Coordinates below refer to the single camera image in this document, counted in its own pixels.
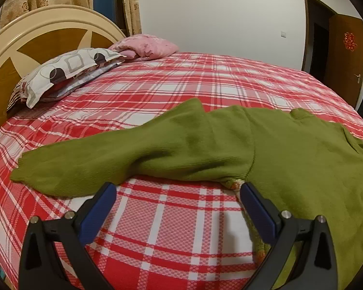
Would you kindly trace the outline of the red plaid bed sheet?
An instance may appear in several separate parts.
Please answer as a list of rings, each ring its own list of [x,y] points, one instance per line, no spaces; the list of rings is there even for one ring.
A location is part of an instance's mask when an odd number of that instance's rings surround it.
[[[363,139],[354,108],[296,69],[186,52],[120,65],[64,100],[23,109],[0,128],[0,266],[12,285],[29,219],[57,219],[83,203],[12,183],[18,157],[45,144],[141,125],[190,98],[208,111],[302,108]],[[117,289],[241,289],[256,269],[241,208],[214,183],[131,179],[87,250]]]

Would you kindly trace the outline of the beige wooden headboard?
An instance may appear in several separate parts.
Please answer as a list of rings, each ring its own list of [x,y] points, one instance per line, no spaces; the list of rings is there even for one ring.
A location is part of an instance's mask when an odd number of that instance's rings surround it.
[[[104,15],[74,5],[26,13],[0,30],[0,127],[16,84],[39,65],[81,48],[107,48],[126,36]]]

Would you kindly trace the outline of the brown wooden door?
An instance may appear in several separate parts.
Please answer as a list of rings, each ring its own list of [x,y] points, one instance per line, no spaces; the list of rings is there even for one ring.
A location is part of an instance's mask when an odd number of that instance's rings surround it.
[[[344,47],[344,34],[355,35],[357,48]],[[363,83],[363,20],[342,14],[329,19],[328,57],[324,84],[355,107]]]

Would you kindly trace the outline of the red door ornament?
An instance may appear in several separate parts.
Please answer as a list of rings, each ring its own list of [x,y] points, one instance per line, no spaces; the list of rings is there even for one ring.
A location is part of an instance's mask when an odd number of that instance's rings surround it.
[[[357,43],[355,42],[355,35],[351,32],[346,32],[344,34],[344,47],[353,52],[357,48]]]

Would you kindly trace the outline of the white patterned pillow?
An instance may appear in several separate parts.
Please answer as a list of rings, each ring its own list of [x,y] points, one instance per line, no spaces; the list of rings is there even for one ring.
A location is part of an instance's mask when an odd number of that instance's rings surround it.
[[[15,86],[7,106],[32,109],[37,103],[62,100],[81,86],[118,67],[126,56],[103,48],[84,48],[61,54],[38,66]]]

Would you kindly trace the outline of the green striped knit sweater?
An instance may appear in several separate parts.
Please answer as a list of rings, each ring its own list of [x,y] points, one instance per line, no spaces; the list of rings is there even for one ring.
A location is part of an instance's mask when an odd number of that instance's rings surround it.
[[[304,109],[205,111],[190,99],[135,128],[24,152],[10,178],[45,195],[80,197],[135,175],[214,181],[235,192],[250,182],[297,217],[326,217],[340,289],[363,264],[363,140]]]

